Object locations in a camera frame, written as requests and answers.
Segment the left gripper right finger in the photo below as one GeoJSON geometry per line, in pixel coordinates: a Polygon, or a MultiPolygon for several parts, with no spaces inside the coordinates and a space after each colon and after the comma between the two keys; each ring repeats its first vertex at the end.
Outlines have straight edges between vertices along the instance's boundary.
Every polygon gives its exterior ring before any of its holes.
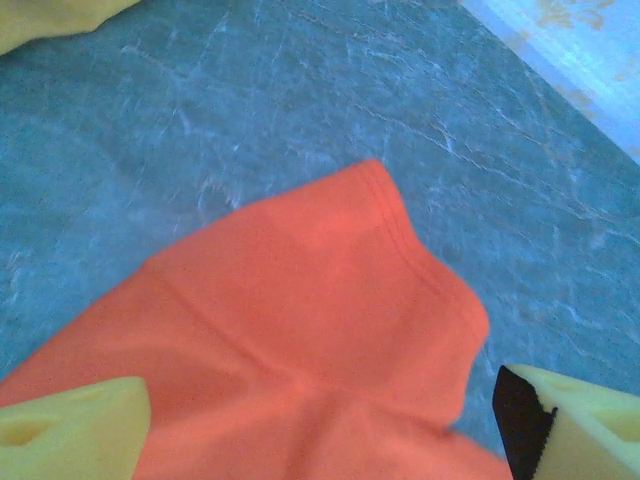
{"type": "Polygon", "coordinates": [[[515,479],[639,477],[639,398],[522,364],[500,367],[492,407],[515,479]]]}

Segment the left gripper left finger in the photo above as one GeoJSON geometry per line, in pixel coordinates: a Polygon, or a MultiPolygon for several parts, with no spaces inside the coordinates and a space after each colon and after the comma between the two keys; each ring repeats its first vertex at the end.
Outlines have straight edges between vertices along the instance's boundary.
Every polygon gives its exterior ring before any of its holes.
{"type": "Polygon", "coordinates": [[[133,477],[151,423],[145,381],[119,377],[1,409],[3,479],[133,477]]]}

